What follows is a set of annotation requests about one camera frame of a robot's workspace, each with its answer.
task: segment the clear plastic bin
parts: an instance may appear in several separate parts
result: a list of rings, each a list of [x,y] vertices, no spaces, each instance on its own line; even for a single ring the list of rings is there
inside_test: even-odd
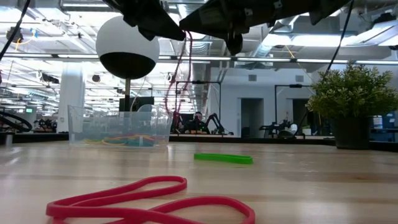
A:
[[[161,106],[144,105],[137,112],[88,115],[68,106],[69,142],[74,145],[125,147],[166,146],[172,117]]]

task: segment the wooden table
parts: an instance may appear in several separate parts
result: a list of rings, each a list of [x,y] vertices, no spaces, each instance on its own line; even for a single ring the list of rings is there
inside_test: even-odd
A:
[[[245,154],[255,164],[194,161],[194,152]],[[203,143],[172,143],[166,149],[71,148],[66,142],[1,148],[0,220],[49,223],[48,202],[153,175],[181,175],[188,179],[188,189],[117,206],[151,208],[179,198],[224,195],[252,207],[256,223],[398,223],[398,154],[330,146]],[[204,223],[234,224],[243,219],[221,206],[174,214]]]

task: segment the black plant pot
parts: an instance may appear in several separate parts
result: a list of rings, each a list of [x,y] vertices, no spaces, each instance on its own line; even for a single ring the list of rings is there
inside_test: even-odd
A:
[[[339,118],[333,121],[338,149],[369,149],[371,118]]]

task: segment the green rubber band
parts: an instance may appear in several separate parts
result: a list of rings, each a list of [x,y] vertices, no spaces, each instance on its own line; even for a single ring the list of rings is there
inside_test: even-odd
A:
[[[200,160],[232,162],[237,164],[253,164],[253,158],[251,156],[203,153],[203,154],[195,154],[193,158]]]

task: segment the black and white sphere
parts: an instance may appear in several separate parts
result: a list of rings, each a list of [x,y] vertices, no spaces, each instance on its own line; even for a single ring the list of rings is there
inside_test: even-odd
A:
[[[104,67],[119,78],[138,79],[154,69],[159,59],[159,41],[149,41],[123,21],[123,16],[106,21],[98,31],[96,50]]]

